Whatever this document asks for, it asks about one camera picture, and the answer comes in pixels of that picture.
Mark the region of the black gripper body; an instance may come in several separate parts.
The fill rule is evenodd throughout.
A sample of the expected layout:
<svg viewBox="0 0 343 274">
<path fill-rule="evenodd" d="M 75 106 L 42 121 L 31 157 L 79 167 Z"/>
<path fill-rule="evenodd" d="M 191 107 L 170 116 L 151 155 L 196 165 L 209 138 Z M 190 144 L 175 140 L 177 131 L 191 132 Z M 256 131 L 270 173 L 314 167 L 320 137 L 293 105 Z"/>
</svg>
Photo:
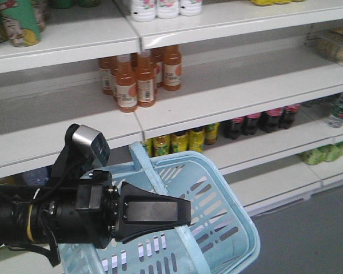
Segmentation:
<svg viewBox="0 0 343 274">
<path fill-rule="evenodd" d="M 58 190 L 54 222 L 57 242 L 107 247 L 119 198 L 111 179 L 109 171 L 95 170 L 92 178 L 71 180 Z"/>
</svg>

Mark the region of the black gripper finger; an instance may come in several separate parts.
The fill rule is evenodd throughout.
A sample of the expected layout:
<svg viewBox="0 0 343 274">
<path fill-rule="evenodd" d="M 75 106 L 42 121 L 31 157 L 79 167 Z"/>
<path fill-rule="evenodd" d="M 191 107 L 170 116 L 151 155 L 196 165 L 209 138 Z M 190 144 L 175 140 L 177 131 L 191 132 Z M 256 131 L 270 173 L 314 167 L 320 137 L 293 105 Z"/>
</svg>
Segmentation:
<svg viewBox="0 0 343 274">
<path fill-rule="evenodd" d="M 191 202 L 181 198 L 145 191 L 123 182 L 117 203 L 114 238 L 127 243 L 143 235 L 192 221 Z"/>
</svg>

